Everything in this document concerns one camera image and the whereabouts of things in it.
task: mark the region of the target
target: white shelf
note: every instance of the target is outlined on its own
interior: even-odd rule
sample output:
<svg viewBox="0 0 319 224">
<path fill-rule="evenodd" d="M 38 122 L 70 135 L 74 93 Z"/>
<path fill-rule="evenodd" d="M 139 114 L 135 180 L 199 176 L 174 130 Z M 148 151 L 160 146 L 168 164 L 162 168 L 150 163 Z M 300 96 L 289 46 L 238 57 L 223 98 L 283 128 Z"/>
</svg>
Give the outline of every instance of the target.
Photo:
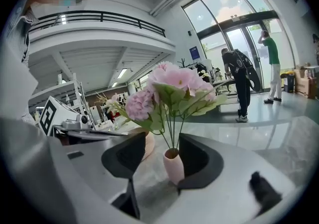
<svg viewBox="0 0 319 224">
<path fill-rule="evenodd" d="M 66 94 L 75 93 L 74 81 L 66 82 L 63 84 L 56 85 L 54 87 L 40 91 L 34 95 L 29 100 L 29 112 L 33 112 L 35 107 L 44 106 L 49 96 L 52 96 L 58 100 L 65 97 Z"/>
</svg>

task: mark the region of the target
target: railing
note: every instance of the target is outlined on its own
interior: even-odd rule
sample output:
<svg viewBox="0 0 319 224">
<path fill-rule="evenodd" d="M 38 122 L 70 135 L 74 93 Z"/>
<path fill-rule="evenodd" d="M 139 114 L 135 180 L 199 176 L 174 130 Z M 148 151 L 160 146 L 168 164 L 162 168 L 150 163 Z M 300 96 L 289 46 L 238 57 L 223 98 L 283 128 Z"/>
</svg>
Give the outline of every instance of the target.
<svg viewBox="0 0 319 224">
<path fill-rule="evenodd" d="M 53 27 L 56 25 L 63 25 L 73 22 L 88 22 L 88 21 L 112 21 L 117 23 L 123 23 L 127 25 L 132 25 L 139 27 L 141 29 L 146 29 L 154 33 L 160 34 L 165 37 L 165 30 L 146 22 L 141 19 L 137 19 L 131 16 L 108 12 L 108 11 L 91 11 L 91 10 L 76 10 L 76 11 L 66 11 L 62 13 L 55 13 L 39 18 L 39 23 L 34 25 L 29 32 L 39 31 L 48 27 Z"/>
</svg>

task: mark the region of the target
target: beam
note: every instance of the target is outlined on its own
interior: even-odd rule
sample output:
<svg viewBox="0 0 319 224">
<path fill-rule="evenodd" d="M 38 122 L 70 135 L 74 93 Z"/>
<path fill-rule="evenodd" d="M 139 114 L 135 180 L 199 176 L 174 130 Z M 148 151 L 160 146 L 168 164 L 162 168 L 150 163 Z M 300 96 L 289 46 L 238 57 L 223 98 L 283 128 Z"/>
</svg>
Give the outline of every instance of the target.
<svg viewBox="0 0 319 224">
<path fill-rule="evenodd" d="M 156 57 L 155 59 L 153 59 L 151 62 L 149 62 L 146 66 L 144 66 L 143 68 L 141 68 L 137 73 L 135 73 L 132 77 L 130 77 L 127 81 L 127 83 L 130 83 L 134 80 L 136 80 L 137 78 L 142 77 L 144 74 L 147 74 L 151 68 L 157 64 L 158 62 L 160 62 L 162 59 L 166 58 L 169 54 L 168 53 L 163 53 L 161 55 L 159 55 L 158 57 Z"/>
<path fill-rule="evenodd" d="M 121 50 L 121 53 L 120 53 L 120 56 L 119 56 L 119 59 L 116 63 L 116 66 L 115 66 L 115 71 L 113 72 L 113 75 L 112 77 L 110 78 L 110 81 L 109 81 L 109 84 L 108 84 L 108 87 L 112 86 L 112 84 L 116 81 L 116 79 L 118 78 L 121 70 L 124 68 L 124 65 L 123 65 L 123 61 L 124 61 L 124 58 L 125 58 L 125 55 L 130 51 L 129 47 L 123 47 L 122 50 Z"/>
<path fill-rule="evenodd" d="M 58 64 L 58 66 L 61 68 L 61 70 L 66 74 L 66 76 L 72 81 L 73 75 L 70 69 L 68 68 L 67 64 L 65 64 L 65 61 L 63 60 L 61 53 L 59 51 L 54 51 L 51 53 L 53 59 Z"/>
</svg>

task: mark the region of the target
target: person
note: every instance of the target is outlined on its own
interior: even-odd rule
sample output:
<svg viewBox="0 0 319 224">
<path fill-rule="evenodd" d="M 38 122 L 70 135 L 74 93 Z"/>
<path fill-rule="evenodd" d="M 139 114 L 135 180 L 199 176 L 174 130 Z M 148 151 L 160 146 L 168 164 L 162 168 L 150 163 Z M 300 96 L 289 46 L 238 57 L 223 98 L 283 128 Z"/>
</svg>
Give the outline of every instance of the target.
<svg viewBox="0 0 319 224">
<path fill-rule="evenodd" d="M 270 92 L 265 104 L 273 104 L 274 100 L 281 102 L 281 78 L 280 78 L 280 62 L 278 58 L 278 49 L 275 41 L 270 37 L 267 31 L 261 31 L 259 44 L 263 44 L 268 47 L 269 53 L 269 64 L 271 65 L 271 81 L 270 81 Z"/>
<path fill-rule="evenodd" d="M 244 54 L 239 50 L 229 51 L 227 48 L 221 50 L 225 72 L 227 76 L 233 75 L 239 99 L 240 109 L 238 110 L 237 122 L 247 122 L 247 109 L 250 104 L 250 81 L 247 78 L 247 67 L 243 64 Z"/>
<path fill-rule="evenodd" d="M 316 48 L 316 60 L 317 64 L 319 65 L 319 37 L 316 34 L 313 34 L 313 41 Z"/>
<path fill-rule="evenodd" d="M 24 122 L 35 125 L 35 120 L 30 115 L 27 101 L 33 93 L 37 81 L 29 73 L 29 29 L 38 23 L 37 18 L 32 12 L 31 5 L 34 3 L 56 3 L 59 0 L 19 0 L 13 8 L 7 23 L 2 31 L 0 39 L 0 78 L 10 78 L 10 83 L 6 80 L 0 80 L 2 95 L 0 96 L 0 114 L 7 118 L 21 119 Z M 24 91 L 23 94 L 15 94 L 14 101 L 11 94 L 11 85 Z M 8 101 L 18 104 L 7 105 Z"/>
</svg>

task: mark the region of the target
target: pink vase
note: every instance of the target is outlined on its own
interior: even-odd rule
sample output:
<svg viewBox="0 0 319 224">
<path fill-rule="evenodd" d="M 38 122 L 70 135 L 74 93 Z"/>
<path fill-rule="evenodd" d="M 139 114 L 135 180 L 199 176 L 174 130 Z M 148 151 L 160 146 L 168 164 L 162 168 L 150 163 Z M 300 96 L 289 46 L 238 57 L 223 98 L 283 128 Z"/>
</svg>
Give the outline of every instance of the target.
<svg viewBox="0 0 319 224">
<path fill-rule="evenodd" d="M 185 178 L 184 176 L 184 165 L 179 155 L 177 155 L 175 158 L 170 159 L 166 157 L 166 153 L 169 151 L 167 149 L 163 153 L 163 162 L 164 167 L 167 172 L 168 178 L 171 182 L 173 182 L 175 185 L 179 183 L 179 181 L 183 180 Z"/>
</svg>

